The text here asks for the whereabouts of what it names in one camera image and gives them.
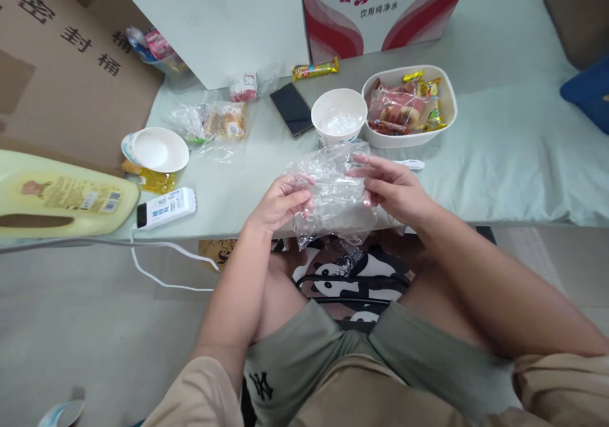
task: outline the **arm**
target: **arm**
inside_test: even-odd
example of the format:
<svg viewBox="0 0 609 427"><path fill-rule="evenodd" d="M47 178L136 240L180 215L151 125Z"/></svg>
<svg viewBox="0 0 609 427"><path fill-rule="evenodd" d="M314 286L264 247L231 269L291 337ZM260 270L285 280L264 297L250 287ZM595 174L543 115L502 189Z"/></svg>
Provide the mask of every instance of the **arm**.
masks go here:
<svg viewBox="0 0 609 427"><path fill-rule="evenodd" d="M273 232L309 200L286 177L275 180L246 221L203 317L191 359L209 356L240 393L247 348L258 328Z"/></svg>
<svg viewBox="0 0 609 427"><path fill-rule="evenodd" d="M372 204L410 225L451 279L473 317L513 358L609 354L609 340L576 306L519 261L433 202L406 167L362 159Z"/></svg>

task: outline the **toothbrush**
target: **toothbrush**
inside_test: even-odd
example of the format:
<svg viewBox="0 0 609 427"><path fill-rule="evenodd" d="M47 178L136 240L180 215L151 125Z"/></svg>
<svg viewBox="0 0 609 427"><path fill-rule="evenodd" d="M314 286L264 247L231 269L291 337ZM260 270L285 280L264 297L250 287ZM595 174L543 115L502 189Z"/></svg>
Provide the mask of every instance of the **toothbrush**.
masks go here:
<svg viewBox="0 0 609 427"><path fill-rule="evenodd" d="M394 161L396 164L407 166L410 170L423 170L425 168L425 162L418 161L417 159L407 159L405 161Z"/></svg>

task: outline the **person's left hand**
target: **person's left hand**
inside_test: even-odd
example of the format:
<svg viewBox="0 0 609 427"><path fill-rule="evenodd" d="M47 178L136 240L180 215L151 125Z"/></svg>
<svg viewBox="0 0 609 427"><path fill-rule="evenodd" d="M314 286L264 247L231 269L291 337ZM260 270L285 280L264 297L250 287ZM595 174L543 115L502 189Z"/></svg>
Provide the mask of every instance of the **person's left hand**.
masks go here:
<svg viewBox="0 0 609 427"><path fill-rule="evenodd" d="M306 175L298 180L293 175L283 175L273 181L248 222L272 234L296 213L303 211L307 217L308 210L313 207L308 185L314 186L315 180Z"/></svg>

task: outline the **bottle label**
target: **bottle label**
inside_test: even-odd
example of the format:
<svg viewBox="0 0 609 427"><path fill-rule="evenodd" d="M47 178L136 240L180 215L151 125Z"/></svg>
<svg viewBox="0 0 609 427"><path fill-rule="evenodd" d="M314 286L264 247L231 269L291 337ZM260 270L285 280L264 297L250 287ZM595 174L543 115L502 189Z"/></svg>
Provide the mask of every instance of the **bottle label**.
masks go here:
<svg viewBox="0 0 609 427"><path fill-rule="evenodd" d="M21 194L38 196L46 208L109 214L121 203L122 190L114 185L59 176L45 183L30 180L22 185Z"/></svg>

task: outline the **shorts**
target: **shorts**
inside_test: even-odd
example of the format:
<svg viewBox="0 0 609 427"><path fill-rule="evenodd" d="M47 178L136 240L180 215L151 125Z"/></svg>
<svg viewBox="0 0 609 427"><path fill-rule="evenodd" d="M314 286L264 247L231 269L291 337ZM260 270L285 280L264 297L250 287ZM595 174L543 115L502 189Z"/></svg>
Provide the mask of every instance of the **shorts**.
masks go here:
<svg viewBox="0 0 609 427"><path fill-rule="evenodd" d="M396 302L366 335L342 330L311 300L249 348L245 377L258 424L287 425L330 366L349 354L374 358L474 423L509 406L521 407L511 385L512 360L458 340Z"/></svg>

